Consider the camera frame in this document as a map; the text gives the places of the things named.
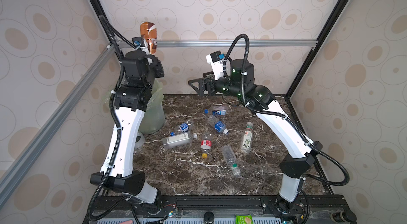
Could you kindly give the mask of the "small clear bottle blue label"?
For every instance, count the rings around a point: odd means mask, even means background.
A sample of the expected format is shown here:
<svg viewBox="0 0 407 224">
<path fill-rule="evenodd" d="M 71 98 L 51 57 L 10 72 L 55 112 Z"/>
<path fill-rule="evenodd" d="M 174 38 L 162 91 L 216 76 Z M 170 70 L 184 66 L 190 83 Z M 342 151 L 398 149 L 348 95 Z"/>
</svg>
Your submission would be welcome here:
<svg viewBox="0 0 407 224">
<path fill-rule="evenodd" d="M 183 122 L 180 125 L 177 125 L 174 130 L 170 133 L 170 136 L 175 136 L 178 134 L 187 133 L 194 127 L 193 121 Z"/>
</svg>

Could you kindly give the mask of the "clear Pocari bottle blue label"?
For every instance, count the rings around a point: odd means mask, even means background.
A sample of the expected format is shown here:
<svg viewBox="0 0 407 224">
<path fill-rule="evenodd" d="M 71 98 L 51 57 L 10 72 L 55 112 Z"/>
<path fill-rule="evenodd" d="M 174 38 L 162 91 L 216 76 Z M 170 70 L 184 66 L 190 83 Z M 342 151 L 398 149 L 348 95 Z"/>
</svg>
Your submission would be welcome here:
<svg viewBox="0 0 407 224">
<path fill-rule="evenodd" d="M 207 123 L 216 130 L 219 134 L 229 134 L 229 130 L 226 128 L 226 125 L 214 115 L 209 115 L 207 117 Z"/>
</svg>

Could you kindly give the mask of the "brown Nescafe bottle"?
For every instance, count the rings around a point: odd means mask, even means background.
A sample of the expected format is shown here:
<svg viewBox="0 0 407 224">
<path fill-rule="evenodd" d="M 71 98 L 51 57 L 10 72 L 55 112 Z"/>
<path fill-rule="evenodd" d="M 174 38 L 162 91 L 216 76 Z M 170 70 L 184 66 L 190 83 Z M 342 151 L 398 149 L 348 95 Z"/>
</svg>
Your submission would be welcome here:
<svg viewBox="0 0 407 224">
<path fill-rule="evenodd" d="M 155 54 L 158 47 L 158 33 L 154 23 L 143 22 L 140 25 L 141 37 L 149 54 Z"/>
</svg>

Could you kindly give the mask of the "clear bottle red label yellow cap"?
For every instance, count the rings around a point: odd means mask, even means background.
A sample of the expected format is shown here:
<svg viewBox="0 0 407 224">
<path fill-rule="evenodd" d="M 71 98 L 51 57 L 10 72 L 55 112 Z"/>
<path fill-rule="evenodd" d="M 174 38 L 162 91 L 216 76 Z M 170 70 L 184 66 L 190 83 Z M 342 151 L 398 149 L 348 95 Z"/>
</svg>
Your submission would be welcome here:
<svg viewBox="0 0 407 224">
<path fill-rule="evenodd" d="M 212 149 L 212 140 L 213 140 L 213 137 L 210 134 L 205 134 L 202 136 L 200 149 L 201 149 L 201 157 L 203 159 L 208 158 L 208 154 Z"/>
</svg>

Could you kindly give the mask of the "clear bottle white cap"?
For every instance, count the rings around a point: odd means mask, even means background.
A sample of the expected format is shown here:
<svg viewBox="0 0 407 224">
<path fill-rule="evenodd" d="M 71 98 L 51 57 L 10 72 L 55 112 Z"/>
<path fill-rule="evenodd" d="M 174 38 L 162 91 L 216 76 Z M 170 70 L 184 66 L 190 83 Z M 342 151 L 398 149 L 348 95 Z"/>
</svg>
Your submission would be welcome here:
<svg viewBox="0 0 407 224">
<path fill-rule="evenodd" d="M 162 143 L 165 149 L 171 149 L 191 143 L 194 139 L 197 138 L 198 137 L 196 133 L 191 133 L 190 131 L 188 131 L 182 134 L 165 137 L 162 139 Z"/>
</svg>

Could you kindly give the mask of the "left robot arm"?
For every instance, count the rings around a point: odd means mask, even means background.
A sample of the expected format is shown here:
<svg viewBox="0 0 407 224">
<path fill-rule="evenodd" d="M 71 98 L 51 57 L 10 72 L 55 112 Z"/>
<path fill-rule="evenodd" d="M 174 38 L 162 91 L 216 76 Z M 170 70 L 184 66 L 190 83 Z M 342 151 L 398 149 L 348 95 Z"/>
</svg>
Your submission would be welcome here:
<svg viewBox="0 0 407 224">
<path fill-rule="evenodd" d="M 121 64 L 126 82 L 112 91 L 110 110 L 114 120 L 111 143 L 101 170 L 90 182 L 101 188 L 122 193 L 127 201 L 154 204 L 159 190 L 149 185 L 143 172 L 133 169 L 133 155 L 140 125 L 152 97 L 154 81 L 163 77 L 161 62 L 138 49 L 128 52 Z"/>
</svg>

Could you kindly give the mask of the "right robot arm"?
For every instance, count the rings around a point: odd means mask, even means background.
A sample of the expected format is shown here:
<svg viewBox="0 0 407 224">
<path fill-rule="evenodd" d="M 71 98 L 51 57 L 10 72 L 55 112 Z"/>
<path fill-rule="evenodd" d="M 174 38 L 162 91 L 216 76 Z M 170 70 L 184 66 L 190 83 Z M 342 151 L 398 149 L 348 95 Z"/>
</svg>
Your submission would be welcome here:
<svg viewBox="0 0 407 224">
<path fill-rule="evenodd" d="M 301 191 L 304 174 L 314 164 L 317 150 L 321 149 L 320 144 L 300 131 L 268 88 L 255 84 L 255 68 L 251 63 L 243 59 L 233 60 L 229 77 L 219 61 L 212 63 L 211 67 L 212 72 L 190 80 L 189 86 L 200 96 L 220 93 L 238 98 L 274 132 L 288 151 L 279 165 L 283 172 L 279 198 L 286 203 L 294 202 Z"/>
</svg>

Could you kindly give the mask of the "green plastic bin liner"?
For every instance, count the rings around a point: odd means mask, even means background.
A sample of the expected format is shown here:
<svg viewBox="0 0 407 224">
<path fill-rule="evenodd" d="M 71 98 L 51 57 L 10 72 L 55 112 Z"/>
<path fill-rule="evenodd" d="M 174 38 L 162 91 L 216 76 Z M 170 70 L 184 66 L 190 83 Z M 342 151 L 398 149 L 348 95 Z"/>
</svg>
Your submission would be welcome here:
<svg viewBox="0 0 407 224">
<path fill-rule="evenodd" d="M 147 104 L 144 120 L 162 120 L 165 118 L 162 106 L 162 101 L 164 99 L 163 87 L 163 80 L 156 79 L 152 90 L 152 97 Z M 108 102 L 110 95 L 110 92 L 107 92 L 101 96 L 100 109 L 104 115 L 108 115 L 109 113 Z"/>
</svg>

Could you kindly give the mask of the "grey mesh waste bin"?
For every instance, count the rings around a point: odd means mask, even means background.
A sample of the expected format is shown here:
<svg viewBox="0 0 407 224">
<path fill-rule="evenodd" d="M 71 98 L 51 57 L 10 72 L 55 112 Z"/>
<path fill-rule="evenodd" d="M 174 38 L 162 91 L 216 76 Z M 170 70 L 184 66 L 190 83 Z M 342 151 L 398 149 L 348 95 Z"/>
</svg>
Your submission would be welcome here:
<svg viewBox="0 0 407 224">
<path fill-rule="evenodd" d="M 163 99 L 163 84 L 155 80 L 152 97 L 148 101 L 147 109 L 139 128 L 139 132 L 143 135 L 153 134 L 164 126 L 165 114 L 162 105 Z"/>
</svg>

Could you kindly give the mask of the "clear bottle pink label blue cap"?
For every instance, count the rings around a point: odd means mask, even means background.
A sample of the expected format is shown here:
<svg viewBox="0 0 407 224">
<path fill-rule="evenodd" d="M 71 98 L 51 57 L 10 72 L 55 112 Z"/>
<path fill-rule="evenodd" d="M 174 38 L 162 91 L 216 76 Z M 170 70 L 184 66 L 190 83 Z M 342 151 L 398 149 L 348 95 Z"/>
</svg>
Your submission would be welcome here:
<svg viewBox="0 0 407 224">
<path fill-rule="evenodd" d="M 227 115 L 228 107 L 226 105 L 219 105 L 219 106 L 211 106 L 208 109 L 205 109 L 205 114 L 210 115 Z"/>
</svg>

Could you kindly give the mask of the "clear bottle green neck band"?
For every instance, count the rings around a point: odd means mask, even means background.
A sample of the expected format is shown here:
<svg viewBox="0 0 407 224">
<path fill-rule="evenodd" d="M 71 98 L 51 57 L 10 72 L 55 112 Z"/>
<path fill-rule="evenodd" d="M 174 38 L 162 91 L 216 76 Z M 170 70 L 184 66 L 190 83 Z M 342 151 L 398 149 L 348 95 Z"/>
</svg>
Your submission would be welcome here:
<svg viewBox="0 0 407 224">
<path fill-rule="evenodd" d="M 224 145 L 221 148 L 221 152 L 223 154 L 227 166 L 231 169 L 232 174 L 234 176 L 240 176 L 241 170 L 237 165 L 236 156 L 234 154 L 234 151 L 232 150 L 232 147 L 230 145 Z"/>
</svg>

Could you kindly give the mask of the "clear bottle green label grey cap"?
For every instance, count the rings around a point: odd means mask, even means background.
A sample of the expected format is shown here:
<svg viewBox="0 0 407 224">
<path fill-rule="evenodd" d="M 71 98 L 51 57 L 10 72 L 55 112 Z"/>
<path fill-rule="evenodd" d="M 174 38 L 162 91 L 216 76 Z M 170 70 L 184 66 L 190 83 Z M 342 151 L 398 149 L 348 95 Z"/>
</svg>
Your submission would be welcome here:
<svg viewBox="0 0 407 224">
<path fill-rule="evenodd" d="M 253 123 L 247 122 L 246 128 L 242 137 L 241 152 L 248 154 L 251 150 L 253 137 Z"/>
</svg>

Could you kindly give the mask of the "black round knob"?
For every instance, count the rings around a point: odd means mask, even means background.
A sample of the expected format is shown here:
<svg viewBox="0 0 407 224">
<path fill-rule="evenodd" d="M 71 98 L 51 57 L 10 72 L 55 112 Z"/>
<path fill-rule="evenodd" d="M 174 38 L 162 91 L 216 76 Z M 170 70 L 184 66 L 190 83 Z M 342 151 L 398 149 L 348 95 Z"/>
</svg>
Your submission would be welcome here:
<svg viewBox="0 0 407 224">
<path fill-rule="evenodd" d="M 203 221 L 204 221 L 204 224 L 214 224 L 215 215 L 212 212 L 207 211 L 204 214 Z"/>
</svg>

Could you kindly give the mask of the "green snack packet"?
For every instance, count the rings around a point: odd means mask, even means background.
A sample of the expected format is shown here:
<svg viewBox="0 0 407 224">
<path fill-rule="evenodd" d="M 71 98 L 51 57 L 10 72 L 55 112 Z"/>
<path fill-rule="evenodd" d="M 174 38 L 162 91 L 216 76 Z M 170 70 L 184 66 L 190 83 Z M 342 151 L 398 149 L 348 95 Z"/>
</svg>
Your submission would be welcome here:
<svg viewBox="0 0 407 224">
<path fill-rule="evenodd" d="M 251 214 L 246 215 L 236 215 L 235 216 L 235 223 L 236 224 L 254 224 L 253 218 Z"/>
</svg>

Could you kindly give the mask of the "aluminium frame rail back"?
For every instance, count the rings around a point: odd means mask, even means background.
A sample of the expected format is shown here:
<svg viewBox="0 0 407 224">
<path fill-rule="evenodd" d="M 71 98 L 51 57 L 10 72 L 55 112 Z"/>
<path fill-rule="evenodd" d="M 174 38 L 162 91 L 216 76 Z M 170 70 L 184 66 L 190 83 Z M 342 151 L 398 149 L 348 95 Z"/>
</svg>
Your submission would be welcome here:
<svg viewBox="0 0 407 224">
<path fill-rule="evenodd" d="M 158 48 L 223 48 L 233 40 L 159 40 Z M 315 47 L 315 39 L 251 40 L 250 47 Z"/>
</svg>

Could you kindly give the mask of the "aluminium frame rail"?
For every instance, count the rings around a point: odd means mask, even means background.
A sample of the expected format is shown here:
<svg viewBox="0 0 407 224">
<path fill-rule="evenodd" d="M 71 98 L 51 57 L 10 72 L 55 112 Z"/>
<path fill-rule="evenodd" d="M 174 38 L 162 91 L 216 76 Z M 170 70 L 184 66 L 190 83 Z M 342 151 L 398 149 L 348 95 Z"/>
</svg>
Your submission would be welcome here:
<svg viewBox="0 0 407 224">
<path fill-rule="evenodd" d="M 158 48 L 223 48 L 233 40 L 159 40 Z M 250 47 L 315 47 L 315 39 L 251 40 Z"/>
<path fill-rule="evenodd" d="M 72 91 L 64 99 L 62 104 L 55 110 L 48 121 L 38 131 L 22 154 L 14 161 L 10 169 L 1 180 L 1 208 L 9 200 L 10 196 L 17 189 L 27 172 L 31 169 L 38 157 L 42 154 L 46 146 L 52 140 L 58 129 L 62 126 L 68 115 L 72 112 L 76 104 L 81 100 L 90 85 L 96 79 L 106 62 L 114 54 L 114 47 L 110 45 L 99 55 L 91 68 L 75 85 Z"/>
</svg>

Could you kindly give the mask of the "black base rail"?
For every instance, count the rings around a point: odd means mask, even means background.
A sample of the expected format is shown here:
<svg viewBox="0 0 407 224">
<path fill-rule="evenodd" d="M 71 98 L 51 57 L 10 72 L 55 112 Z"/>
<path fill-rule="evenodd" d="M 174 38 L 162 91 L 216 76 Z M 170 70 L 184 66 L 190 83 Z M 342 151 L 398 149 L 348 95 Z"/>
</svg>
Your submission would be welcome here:
<svg viewBox="0 0 407 224">
<path fill-rule="evenodd" d="M 162 208 L 120 202 L 100 224 L 204 224 L 210 211 L 214 224 L 235 224 L 236 215 L 251 214 L 254 224 L 355 224 L 357 217 L 344 196 L 300 195 L 287 213 L 277 210 L 276 196 L 163 196 Z"/>
</svg>

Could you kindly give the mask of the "aluminium frame rail left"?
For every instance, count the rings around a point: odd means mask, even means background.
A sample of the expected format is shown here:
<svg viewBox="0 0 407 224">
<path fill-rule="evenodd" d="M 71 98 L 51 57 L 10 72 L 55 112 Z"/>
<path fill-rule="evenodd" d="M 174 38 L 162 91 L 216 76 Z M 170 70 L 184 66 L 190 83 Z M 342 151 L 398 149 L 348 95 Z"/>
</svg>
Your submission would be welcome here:
<svg viewBox="0 0 407 224">
<path fill-rule="evenodd" d="M 62 126 L 68 115 L 72 112 L 76 104 L 81 100 L 90 85 L 96 79 L 106 62 L 114 54 L 114 47 L 110 45 L 99 55 L 91 68 L 75 85 L 72 91 L 64 99 L 62 104 L 55 110 L 48 121 L 38 131 L 22 154 L 14 161 L 10 169 L 1 180 L 1 208 L 9 200 L 10 196 L 17 189 L 27 172 L 31 169 L 38 157 L 42 154 L 46 146 L 52 140 L 58 129 Z"/>
</svg>

